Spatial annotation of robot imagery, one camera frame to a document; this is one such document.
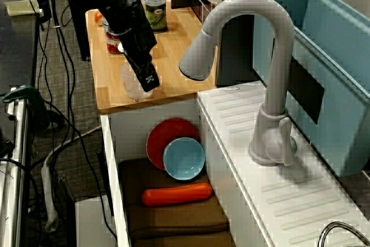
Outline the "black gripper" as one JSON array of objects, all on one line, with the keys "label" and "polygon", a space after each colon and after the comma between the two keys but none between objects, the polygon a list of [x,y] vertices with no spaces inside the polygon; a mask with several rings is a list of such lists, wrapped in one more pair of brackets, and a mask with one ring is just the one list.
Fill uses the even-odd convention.
[{"label": "black gripper", "polygon": [[160,86],[160,81],[151,63],[150,51],[157,44],[150,24],[132,27],[119,35],[123,54],[130,64],[144,91],[152,91]]}]

